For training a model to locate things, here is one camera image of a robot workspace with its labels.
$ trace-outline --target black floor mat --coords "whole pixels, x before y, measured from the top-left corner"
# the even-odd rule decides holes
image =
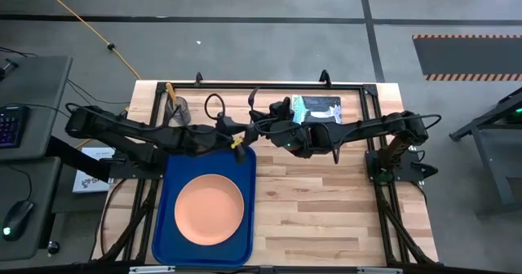
[[[519,34],[415,34],[414,45],[428,81],[522,80]]]

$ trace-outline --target butcher block table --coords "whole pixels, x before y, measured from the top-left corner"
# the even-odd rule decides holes
[[[157,81],[136,82],[128,118],[149,123]],[[399,87],[395,83],[377,84],[382,114],[403,111]],[[208,95],[220,94],[226,114],[235,122],[248,123],[247,98],[251,90],[176,89],[184,97],[192,116],[191,124],[214,125],[203,109]],[[356,91],[259,90],[254,108],[267,112],[270,103],[292,95],[339,96],[343,123],[362,119],[361,102]],[[166,95],[161,98],[157,124],[162,120]],[[368,98],[369,109],[373,110]],[[209,102],[210,114],[221,110],[217,98]],[[257,183],[254,215],[254,249],[246,265],[277,266],[385,266],[383,241],[373,184],[367,179],[365,140],[344,144],[339,163],[331,154],[310,159],[294,157],[283,148],[259,138],[251,147],[257,155]],[[144,197],[148,192],[147,182]],[[104,224],[105,249],[116,241],[131,216],[137,180],[127,180],[108,206]],[[437,260],[426,203],[411,183],[397,183],[403,223],[428,257]],[[156,209],[147,251],[147,264],[156,264],[150,244],[156,222]],[[139,248],[143,221],[136,231],[133,253]],[[391,229],[394,254],[399,258],[397,237]],[[101,255],[96,245],[93,259]]]

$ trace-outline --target paper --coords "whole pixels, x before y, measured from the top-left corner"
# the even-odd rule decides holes
[[[110,158],[114,154],[112,148],[82,148],[82,152],[96,160]],[[90,177],[89,175],[86,175],[85,172],[78,170],[76,172],[76,179],[74,180],[73,192],[107,192],[109,183]]]

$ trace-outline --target concrete floor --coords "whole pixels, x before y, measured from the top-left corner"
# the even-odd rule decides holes
[[[193,17],[317,17],[326,24],[279,23],[93,23],[146,79],[315,81],[328,69],[336,82],[375,82],[361,0],[63,0],[81,15]],[[403,20],[376,25],[375,38],[386,82],[398,82],[404,106],[416,113],[440,113],[430,130],[426,163],[440,173],[426,181],[428,210],[440,261],[449,266],[522,272],[522,214],[478,219],[477,210],[495,204],[493,180],[484,172],[472,139],[447,136],[492,107],[519,82],[426,82],[413,34],[522,33],[520,27],[408,26],[418,20],[521,20],[522,0],[369,0],[373,18]],[[0,0],[0,14],[67,14],[53,0]],[[105,45],[78,22],[0,20],[0,45],[39,55],[71,55],[70,79],[99,99],[126,101],[134,77]],[[82,103],[68,88],[63,102]],[[122,106],[108,105],[119,112]],[[54,135],[64,133],[58,116]],[[60,216],[54,237],[64,250],[29,261],[44,264],[86,261],[100,213]],[[0,268],[22,263],[0,263]]]

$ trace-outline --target gray desk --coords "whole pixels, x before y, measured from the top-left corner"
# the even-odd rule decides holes
[[[0,82],[0,106],[40,104],[58,108],[73,60],[67,56],[20,58],[20,67]],[[45,155],[56,111],[31,107],[19,148],[0,149],[0,161],[38,159]]]
[[[24,234],[18,241],[4,241],[0,238],[0,261],[29,259],[36,254],[38,247],[48,242],[49,228],[52,222],[51,200],[55,191],[57,176],[60,172],[60,159],[47,157],[41,160],[13,161],[9,165],[27,172],[31,176],[33,193],[30,201],[35,206],[29,216],[29,222]],[[27,177],[20,172],[0,164],[0,218],[2,221],[7,211],[17,202],[27,197],[29,183]]]

